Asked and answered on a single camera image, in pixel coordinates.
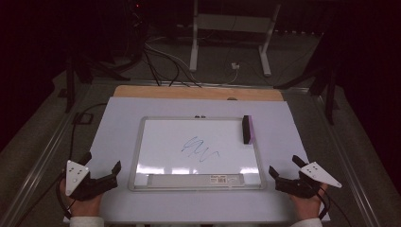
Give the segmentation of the purple and black whiteboard eraser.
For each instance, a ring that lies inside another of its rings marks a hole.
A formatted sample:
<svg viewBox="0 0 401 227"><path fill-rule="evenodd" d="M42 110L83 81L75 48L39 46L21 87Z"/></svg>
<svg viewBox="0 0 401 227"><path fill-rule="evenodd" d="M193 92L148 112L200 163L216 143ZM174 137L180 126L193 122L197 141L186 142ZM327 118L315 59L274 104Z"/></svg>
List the purple and black whiteboard eraser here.
<svg viewBox="0 0 401 227"><path fill-rule="evenodd" d="M242 119L243 142L250 145L253 142L253 122L250 115L244 115Z"/></svg>

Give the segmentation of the silver framed whiteboard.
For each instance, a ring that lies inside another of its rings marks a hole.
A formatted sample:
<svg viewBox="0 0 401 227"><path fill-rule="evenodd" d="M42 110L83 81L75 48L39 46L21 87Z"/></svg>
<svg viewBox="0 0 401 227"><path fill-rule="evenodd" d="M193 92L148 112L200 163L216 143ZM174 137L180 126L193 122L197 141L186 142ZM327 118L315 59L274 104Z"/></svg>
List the silver framed whiteboard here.
<svg viewBox="0 0 401 227"><path fill-rule="evenodd" d="M250 190L266 185L255 142L240 117L145 117L131 191Z"/></svg>

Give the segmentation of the black equipment rack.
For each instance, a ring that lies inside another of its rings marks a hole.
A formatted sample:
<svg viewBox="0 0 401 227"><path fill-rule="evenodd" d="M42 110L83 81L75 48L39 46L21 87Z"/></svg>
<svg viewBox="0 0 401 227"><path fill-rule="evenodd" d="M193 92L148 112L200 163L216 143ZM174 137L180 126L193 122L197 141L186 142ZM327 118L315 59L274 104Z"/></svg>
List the black equipment rack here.
<svg viewBox="0 0 401 227"><path fill-rule="evenodd" d="M102 12L105 34L111 50L138 62L148 32L144 0L105 0Z"/></svg>

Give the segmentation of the person's left hand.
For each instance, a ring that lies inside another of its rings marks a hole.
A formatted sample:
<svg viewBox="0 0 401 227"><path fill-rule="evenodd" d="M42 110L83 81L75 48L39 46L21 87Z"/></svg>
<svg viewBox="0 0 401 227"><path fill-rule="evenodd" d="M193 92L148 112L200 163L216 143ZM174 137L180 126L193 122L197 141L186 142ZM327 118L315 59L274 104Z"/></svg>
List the person's left hand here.
<svg viewBox="0 0 401 227"><path fill-rule="evenodd" d="M60 182L60 192L67 200L72 217L98 217L103 195L98 195L88 201L76 201L65 195L65 179Z"/></svg>

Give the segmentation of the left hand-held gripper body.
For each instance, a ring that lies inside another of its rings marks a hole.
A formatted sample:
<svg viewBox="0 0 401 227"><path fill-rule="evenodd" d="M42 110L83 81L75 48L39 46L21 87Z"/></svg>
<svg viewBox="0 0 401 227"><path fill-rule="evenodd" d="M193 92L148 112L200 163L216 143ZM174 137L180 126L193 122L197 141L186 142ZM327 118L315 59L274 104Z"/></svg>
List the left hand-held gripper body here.
<svg viewBox="0 0 401 227"><path fill-rule="evenodd" d="M78 201L88 201L118 186L112 172L99 179L92 179L87 166L68 161L66 166L65 195Z"/></svg>

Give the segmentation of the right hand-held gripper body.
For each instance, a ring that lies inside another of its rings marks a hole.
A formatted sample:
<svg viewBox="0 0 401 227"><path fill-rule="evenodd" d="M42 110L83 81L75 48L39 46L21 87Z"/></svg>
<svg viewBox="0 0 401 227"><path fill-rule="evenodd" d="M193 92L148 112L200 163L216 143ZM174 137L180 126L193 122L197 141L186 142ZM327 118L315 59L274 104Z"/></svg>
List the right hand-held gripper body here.
<svg viewBox="0 0 401 227"><path fill-rule="evenodd" d="M342 188L342 184L316 162L300 168L298 179L279 176L274 181L276 190L304 199L315 196L323 183Z"/></svg>

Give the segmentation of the white metal stand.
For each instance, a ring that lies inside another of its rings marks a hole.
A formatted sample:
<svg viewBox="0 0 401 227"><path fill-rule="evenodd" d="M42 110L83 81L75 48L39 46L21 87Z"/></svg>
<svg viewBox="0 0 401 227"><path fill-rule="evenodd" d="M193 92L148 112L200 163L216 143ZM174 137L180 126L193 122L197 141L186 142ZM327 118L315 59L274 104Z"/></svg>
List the white metal stand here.
<svg viewBox="0 0 401 227"><path fill-rule="evenodd" d="M193 0L193 33L192 47L189 61L189 70L197 71L198 66L198 32L200 29L211 29L219 31L239 31L264 33L265 41L258 46L258 54L264 76L270 76L270 64L268 60L267 50L270 44L276 20L281 8L280 4L275 4L272 15L270 17L252 17L224 14L206 14L199 13L199 0Z"/></svg>

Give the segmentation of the white table sheet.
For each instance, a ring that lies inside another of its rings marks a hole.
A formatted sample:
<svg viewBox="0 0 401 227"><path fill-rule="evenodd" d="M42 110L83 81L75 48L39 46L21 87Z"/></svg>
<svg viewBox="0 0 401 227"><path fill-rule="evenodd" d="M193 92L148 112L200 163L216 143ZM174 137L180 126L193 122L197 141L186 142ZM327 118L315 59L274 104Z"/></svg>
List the white table sheet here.
<svg viewBox="0 0 401 227"><path fill-rule="evenodd" d="M95 177L107 174L118 161L118 186L106 192L100 215L108 223L254 224L296 219L293 205L272 179L259 190L133 192L129 189L140 123L154 117L240 117L253 120L255 143L264 169L274 166L293 178L293 155L305 156L285 101L240 101L113 97L109 100L91 147L89 163Z"/></svg>

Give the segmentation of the silver metal floor rail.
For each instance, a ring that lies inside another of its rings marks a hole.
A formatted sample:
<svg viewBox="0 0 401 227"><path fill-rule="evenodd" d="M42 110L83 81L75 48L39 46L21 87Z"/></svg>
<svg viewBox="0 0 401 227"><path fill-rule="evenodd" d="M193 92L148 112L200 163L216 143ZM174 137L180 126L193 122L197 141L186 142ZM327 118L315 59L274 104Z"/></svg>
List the silver metal floor rail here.
<svg viewBox="0 0 401 227"><path fill-rule="evenodd" d="M80 102L90 89L80 84L71 110L52 94L0 153L0 227L13 227L25 212Z"/></svg>
<svg viewBox="0 0 401 227"><path fill-rule="evenodd" d="M346 150L335 126L331 125L325 116L324 109L326 103L321 96L313 96L312 100L317 112L319 113L319 118L321 119L326 132L329 134L331 141L334 143L337 160L340 162L342 173L346 178L346 182L348 183L353 194L357 207L363 216L366 227L381 227L377 215L373 210L372 204L367 197L366 190L363 188L351 159L348 156L349 152Z"/></svg>

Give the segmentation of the person's right hand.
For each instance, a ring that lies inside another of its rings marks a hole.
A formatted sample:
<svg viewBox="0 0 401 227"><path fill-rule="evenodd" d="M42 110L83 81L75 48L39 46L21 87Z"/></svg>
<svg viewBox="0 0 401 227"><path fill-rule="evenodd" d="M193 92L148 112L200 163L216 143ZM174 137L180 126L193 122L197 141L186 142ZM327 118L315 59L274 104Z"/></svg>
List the person's right hand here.
<svg viewBox="0 0 401 227"><path fill-rule="evenodd" d="M328 185L323 183L318 194L309 199L289 195L289 198L294 205L296 217L299 221L319 217L322 197L327 187Z"/></svg>

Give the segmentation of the black floor plate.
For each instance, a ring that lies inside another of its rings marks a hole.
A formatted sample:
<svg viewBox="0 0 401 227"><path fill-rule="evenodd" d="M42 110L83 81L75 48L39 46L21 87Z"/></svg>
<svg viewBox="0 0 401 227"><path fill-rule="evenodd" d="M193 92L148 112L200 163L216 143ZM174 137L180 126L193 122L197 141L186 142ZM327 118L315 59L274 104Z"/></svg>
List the black floor plate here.
<svg viewBox="0 0 401 227"><path fill-rule="evenodd" d="M94 119L92 113L76 113L73 125L91 125Z"/></svg>

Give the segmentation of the wooden table board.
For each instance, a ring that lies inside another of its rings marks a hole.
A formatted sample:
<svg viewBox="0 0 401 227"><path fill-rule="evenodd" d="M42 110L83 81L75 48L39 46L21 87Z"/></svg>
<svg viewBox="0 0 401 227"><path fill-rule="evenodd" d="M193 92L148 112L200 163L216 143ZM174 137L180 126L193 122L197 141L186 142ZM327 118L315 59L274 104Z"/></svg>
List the wooden table board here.
<svg viewBox="0 0 401 227"><path fill-rule="evenodd" d="M246 88L199 88L120 85L116 97L147 97L208 100L283 101L280 91Z"/></svg>

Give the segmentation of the black tripod stand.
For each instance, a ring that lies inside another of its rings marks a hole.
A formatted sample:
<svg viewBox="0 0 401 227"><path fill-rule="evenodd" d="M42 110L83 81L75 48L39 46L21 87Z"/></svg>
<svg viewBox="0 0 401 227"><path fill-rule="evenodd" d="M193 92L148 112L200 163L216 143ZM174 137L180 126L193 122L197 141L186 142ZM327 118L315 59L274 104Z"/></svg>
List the black tripod stand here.
<svg viewBox="0 0 401 227"><path fill-rule="evenodd" d="M91 83L94 78L91 73L92 69L99 70L112 79L121 81L129 80L99 61L95 61L93 58L82 53L70 53L67 56L65 66L66 88L61 90L60 96L66 98L66 113L69 113L76 103L75 78L78 78L83 83Z"/></svg>
<svg viewBox="0 0 401 227"><path fill-rule="evenodd" d="M302 75L300 75L299 77L292 79L286 83L274 85L273 88L278 90L287 90L304 80L314 78L314 81L310 85L308 92L312 96L320 96L323 91L326 91L324 116L327 121L331 125L333 125L334 97L338 67L339 66L337 64L318 66L316 69L312 69L309 72L302 73Z"/></svg>

